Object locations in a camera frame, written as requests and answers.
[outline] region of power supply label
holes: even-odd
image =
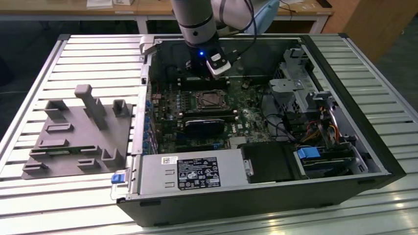
[[[180,190],[220,187],[216,158],[178,160]]]

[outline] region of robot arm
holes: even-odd
[[[191,54],[192,71],[200,77],[210,74],[218,77],[231,68],[234,59],[219,45],[216,23],[254,33],[255,22],[255,33],[260,34],[271,24],[279,0],[171,0],[171,3]]]

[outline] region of desk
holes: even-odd
[[[135,21],[138,4],[87,10],[87,0],[0,0],[0,21]]]
[[[175,20],[170,0],[135,0],[131,6],[100,10],[87,10],[86,5],[87,0],[0,0],[0,21],[136,21],[139,32],[147,34],[147,21]],[[317,0],[290,8],[297,13],[281,8],[274,20],[313,21],[310,33],[321,33],[333,9],[322,8]]]
[[[172,7],[170,0],[139,0],[138,5],[138,28],[142,34],[148,34],[147,21],[174,21]],[[297,13],[290,14],[287,5],[279,8],[275,21],[314,21],[310,33],[321,33],[329,16],[334,14],[331,8],[322,8],[317,0],[305,0],[303,3],[290,5]]]

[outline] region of table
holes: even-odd
[[[331,8],[322,8],[317,0],[305,0],[303,3],[290,5],[290,9],[297,11],[291,13],[286,8],[279,8],[275,21],[314,21],[310,33],[321,33],[326,25],[329,16],[334,14]],[[138,28],[139,32],[148,34],[147,21],[151,20],[175,20],[170,0],[140,0],[138,6]]]
[[[131,6],[87,10],[87,0],[0,0],[3,21],[136,21],[142,34],[148,33],[147,21],[175,20],[170,0],[135,0]],[[322,8],[317,0],[291,4],[297,13],[279,9],[275,21],[313,21],[311,33],[321,33],[334,11]]]
[[[0,21],[135,21],[139,2],[87,10],[87,0],[0,0]]]
[[[140,39],[142,35],[72,35],[57,41],[0,142],[1,234],[365,235],[417,231],[418,114],[351,40],[337,34],[313,36],[313,41],[409,174],[382,189],[321,209],[142,228],[110,197],[111,173],[21,180],[23,164],[47,119],[48,99],[62,98],[67,106],[83,105],[74,88],[90,83],[103,104],[114,99],[136,104]]]

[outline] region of blue tab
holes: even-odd
[[[122,183],[124,183],[124,174],[115,174],[115,175],[112,175],[111,182],[112,182],[112,184],[122,184]]]
[[[319,151],[315,147],[307,147],[298,150],[299,158],[318,158],[321,157]]]

